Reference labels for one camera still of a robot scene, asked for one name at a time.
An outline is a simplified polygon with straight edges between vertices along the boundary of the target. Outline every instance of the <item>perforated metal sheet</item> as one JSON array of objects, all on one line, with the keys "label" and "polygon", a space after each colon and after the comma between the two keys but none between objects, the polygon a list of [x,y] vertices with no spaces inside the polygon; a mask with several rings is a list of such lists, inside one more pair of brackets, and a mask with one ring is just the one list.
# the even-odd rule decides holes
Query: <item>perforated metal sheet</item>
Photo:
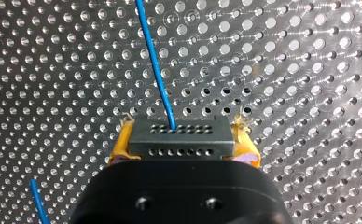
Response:
[{"label": "perforated metal sheet", "polygon": [[[178,118],[241,110],[295,223],[362,223],[362,0],[146,13]],[[132,0],[0,0],[0,223],[38,222],[33,177],[66,223],[121,112],[165,119]]]}]

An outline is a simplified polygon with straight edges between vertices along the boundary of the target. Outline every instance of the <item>screw hole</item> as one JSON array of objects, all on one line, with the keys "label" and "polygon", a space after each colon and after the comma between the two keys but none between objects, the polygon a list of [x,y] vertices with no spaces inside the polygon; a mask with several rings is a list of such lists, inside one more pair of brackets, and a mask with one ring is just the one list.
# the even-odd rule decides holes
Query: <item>screw hole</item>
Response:
[{"label": "screw hole", "polygon": [[151,202],[146,197],[141,197],[137,199],[137,202],[135,203],[135,207],[140,211],[146,211],[151,206]]},{"label": "screw hole", "polygon": [[210,210],[219,210],[223,207],[223,203],[217,198],[207,199],[205,205]]}]

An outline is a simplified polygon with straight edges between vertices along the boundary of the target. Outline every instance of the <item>blue wire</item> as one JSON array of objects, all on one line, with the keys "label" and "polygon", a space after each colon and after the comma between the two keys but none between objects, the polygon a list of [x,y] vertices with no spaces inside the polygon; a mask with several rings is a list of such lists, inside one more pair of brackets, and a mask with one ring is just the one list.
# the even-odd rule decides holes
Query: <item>blue wire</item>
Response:
[{"label": "blue wire", "polygon": [[169,120],[169,126],[171,129],[176,129],[172,105],[170,104],[169,98],[167,97],[163,80],[161,79],[160,68],[155,52],[155,47],[152,43],[152,37],[151,33],[149,32],[148,23],[146,22],[146,12],[144,10],[143,0],[136,0],[135,3],[137,5],[138,18],[140,19],[141,28],[143,28],[144,37],[146,38],[146,46],[148,47],[149,58],[151,59],[152,67],[154,69],[154,75],[158,84],[159,94],[161,100],[163,101],[164,108],[166,109],[167,119]]},{"label": "blue wire", "polygon": [[39,219],[41,220],[42,224],[49,224],[50,222],[47,217],[47,214],[45,213],[44,207],[42,206],[41,195],[39,195],[38,184],[36,183],[35,179],[30,180],[30,191],[32,192],[33,195],[33,201],[36,210],[38,211]]}]

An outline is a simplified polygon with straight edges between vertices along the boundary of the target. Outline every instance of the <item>circular hole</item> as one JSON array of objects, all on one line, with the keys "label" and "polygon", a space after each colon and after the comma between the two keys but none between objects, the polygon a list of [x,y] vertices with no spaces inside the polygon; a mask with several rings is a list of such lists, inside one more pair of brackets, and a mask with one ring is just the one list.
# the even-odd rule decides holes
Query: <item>circular hole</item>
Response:
[{"label": "circular hole", "polygon": [[181,94],[182,94],[184,97],[190,96],[190,89],[184,88],[184,89],[181,91]]},{"label": "circular hole", "polygon": [[222,95],[227,96],[230,94],[230,89],[228,87],[225,87],[222,89]]},{"label": "circular hole", "polygon": [[147,197],[141,197],[137,199],[135,207],[140,211],[146,211],[151,205],[150,200]]},{"label": "circular hole", "polygon": [[185,108],[183,109],[183,114],[184,114],[185,116],[188,116],[188,115],[190,115],[191,113],[192,113],[192,109],[191,109],[191,108],[185,107]]},{"label": "circular hole", "polygon": [[185,153],[185,150],[182,149],[182,148],[177,150],[177,155],[178,156],[184,156],[184,153]]},{"label": "circular hole", "polygon": [[204,116],[208,116],[209,114],[211,114],[211,109],[209,107],[205,107],[203,110],[202,110],[202,114]]},{"label": "circular hole", "polygon": [[219,210],[224,204],[217,198],[209,198],[206,200],[205,205],[210,210]]},{"label": "circular hole", "polygon": [[153,148],[151,148],[151,149],[148,151],[148,153],[149,153],[149,155],[154,156],[154,155],[156,155],[156,150],[153,149]]},{"label": "circular hole", "polygon": [[193,150],[192,148],[187,150],[187,155],[191,156],[195,153],[195,150]]},{"label": "circular hole", "polygon": [[230,114],[230,108],[229,107],[225,107],[222,109],[222,115],[228,115]]},{"label": "circular hole", "polygon": [[196,155],[197,156],[201,156],[201,155],[203,155],[204,154],[204,150],[203,149],[198,149],[198,150],[196,150]]},{"label": "circular hole", "polygon": [[206,97],[210,95],[210,90],[207,88],[202,89],[202,96]]},{"label": "circular hole", "polygon": [[158,150],[158,154],[159,154],[160,156],[163,156],[163,155],[164,155],[164,149],[163,149],[163,148],[160,148],[160,149]]},{"label": "circular hole", "polygon": [[207,149],[206,156],[212,156],[214,154],[214,151],[212,149]]}]

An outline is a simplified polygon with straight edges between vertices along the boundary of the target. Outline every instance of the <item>black plastic housing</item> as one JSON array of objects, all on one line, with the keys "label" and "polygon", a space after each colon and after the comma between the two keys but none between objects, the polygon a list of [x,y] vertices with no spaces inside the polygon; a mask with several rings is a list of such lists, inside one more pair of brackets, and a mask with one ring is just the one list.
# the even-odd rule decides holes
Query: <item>black plastic housing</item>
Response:
[{"label": "black plastic housing", "polygon": [[288,224],[280,194],[261,171],[237,161],[125,161],[82,194],[71,224]]}]

